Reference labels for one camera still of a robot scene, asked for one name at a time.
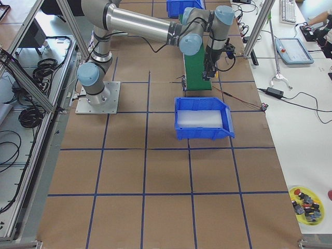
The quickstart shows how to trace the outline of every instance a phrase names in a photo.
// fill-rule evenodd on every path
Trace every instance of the blue and white tablet device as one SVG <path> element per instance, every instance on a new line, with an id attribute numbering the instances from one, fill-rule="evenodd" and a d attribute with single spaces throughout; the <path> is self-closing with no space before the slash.
<path id="1" fill-rule="evenodd" d="M 298 38 L 276 38 L 275 46 L 285 64 L 312 64 L 314 62 Z"/>

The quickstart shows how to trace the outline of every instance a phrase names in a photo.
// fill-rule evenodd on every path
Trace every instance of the robotic arm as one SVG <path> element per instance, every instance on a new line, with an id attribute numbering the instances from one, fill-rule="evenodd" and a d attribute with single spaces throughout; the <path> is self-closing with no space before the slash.
<path id="1" fill-rule="evenodd" d="M 83 12 L 94 25 L 95 48 L 89 62 L 78 69 L 78 78 L 91 105 L 102 104 L 109 96 L 103 78 L 112 63 L 109 47 L 113 30 L 164 42 L 166 45 L 179 46 L 180 51 L 187 56 L 199 51 L 203 33 L 209 32 L 204 59 L 205 71 L 202 76 L 204 79 L 214 77 L 215 63 L 221 53 L 234 48 L 227 41 L 228 31 L 234 18 L 232 8 L 228 6 L 218 6 L 215 11 L 186 8 L 180 24 L 120 9 L 118 5 L 121 0 L 116 1 L 82 0 Z"/>

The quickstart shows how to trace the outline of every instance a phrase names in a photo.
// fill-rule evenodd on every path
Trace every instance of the red object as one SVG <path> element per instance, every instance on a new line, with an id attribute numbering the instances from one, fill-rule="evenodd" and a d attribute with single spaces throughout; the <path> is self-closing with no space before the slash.
<path id="1" fill-rule="evenodd" d="M 296 189 L 296 190 L 294 191 L 294 194 L 297 195 L 297 196 L 298 196 L 300 193 L 301 193 L 301 189 L 299 189 L 299 188 Z"/>
<path id="2" fill-rule="evenodd" d="M 332 201 L 332 190 L 330 190 L 329 192 L 327 192 L 327 195 L 330 198 L 330 200 Z"/>

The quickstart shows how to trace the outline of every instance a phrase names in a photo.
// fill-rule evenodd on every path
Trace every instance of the metal mounting plate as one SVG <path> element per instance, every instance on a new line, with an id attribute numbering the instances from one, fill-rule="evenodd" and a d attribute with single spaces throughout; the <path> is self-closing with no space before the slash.
<path id="1" fill-rule="evenodd" d="M 119 94 L 121 82 L 111 81 L 105 82 L 105 87 L 110 90 L 110 96 L 106 103 L 98 106 L 90 105 L 86 98 L 78 100 L 76 107 L 76 114 L 116 114 L 118 110 Z M 82 88 L 80 95 L 85 95 L 86 92 Z"/>

